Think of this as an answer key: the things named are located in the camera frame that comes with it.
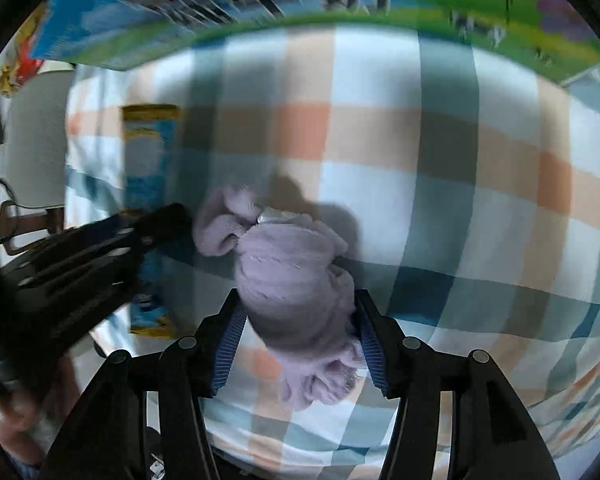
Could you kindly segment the left hand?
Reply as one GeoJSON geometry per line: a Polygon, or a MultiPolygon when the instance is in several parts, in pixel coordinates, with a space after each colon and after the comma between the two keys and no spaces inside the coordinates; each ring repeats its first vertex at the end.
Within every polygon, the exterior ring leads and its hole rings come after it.
{"type": "Polygon", "coordinates": [[[0,396],[0,443],[19,463],[41,465],[46,456],[42,443],[33,437],[34,427],[44,418],[61,425],[70,414],[81,391],[73,360],[66,354],[58,361],[54,382],[43,401],[20,390],[0,396]]]}

